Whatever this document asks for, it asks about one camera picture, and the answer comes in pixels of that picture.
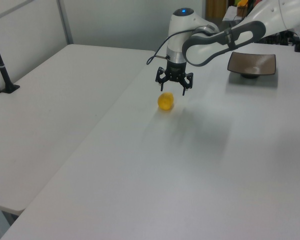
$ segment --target black clamp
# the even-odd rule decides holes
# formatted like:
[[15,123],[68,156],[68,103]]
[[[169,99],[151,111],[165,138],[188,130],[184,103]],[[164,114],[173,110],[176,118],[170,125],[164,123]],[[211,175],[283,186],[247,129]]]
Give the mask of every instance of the black clamp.
[[230,27],[224,30],[224,37],[230,50],[238,49]]

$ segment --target robotic arm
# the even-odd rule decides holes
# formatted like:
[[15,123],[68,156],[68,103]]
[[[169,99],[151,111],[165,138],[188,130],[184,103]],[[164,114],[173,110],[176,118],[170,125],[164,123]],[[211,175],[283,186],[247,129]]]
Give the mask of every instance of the robotic arm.
[[193,86],[193,73],[185,72],[187,62],[201,67],[218,55],[297,26],[300,26],[300,0],[263,0],[241,23],[223,32],[192,9],[178,9],[171,17],[169,36],[193,31],[169,39],[166,70],[160,67],[155,81],[161,84],[161,91],[165,82],[179,82],[184,95]]

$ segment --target white table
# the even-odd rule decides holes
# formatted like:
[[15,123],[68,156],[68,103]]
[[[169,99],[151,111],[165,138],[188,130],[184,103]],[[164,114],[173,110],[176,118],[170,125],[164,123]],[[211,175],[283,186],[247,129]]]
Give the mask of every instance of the white table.
[[239,52],[276,54],[277,75],[234,84],[229,53],[188,66],[171,112],[165,61],[145,66],[2,240],[300,240],[300,53]]
[[31,203],[151,54],[69,45],[0,94],[1,210]]

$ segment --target square plate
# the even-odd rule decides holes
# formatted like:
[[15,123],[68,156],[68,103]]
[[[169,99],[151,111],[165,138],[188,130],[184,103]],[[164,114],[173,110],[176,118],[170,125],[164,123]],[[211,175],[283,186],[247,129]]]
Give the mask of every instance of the square plate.
[[274,54],[248,54],[233,52],[228,71],[241,74],[246,78],[257,78],[260,75],[273,75],[277,67]]

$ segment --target white wall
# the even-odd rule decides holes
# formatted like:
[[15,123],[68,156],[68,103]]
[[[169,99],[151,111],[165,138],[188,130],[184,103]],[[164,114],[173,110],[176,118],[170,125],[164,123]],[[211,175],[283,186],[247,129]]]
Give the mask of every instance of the white wall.
[[206,0],[61,0],[75,44],[155,50],[168,36],[172,13],[202,14]]
[[0,53],[12,82],[66,45],[57,0],[35,0],[0,18]]

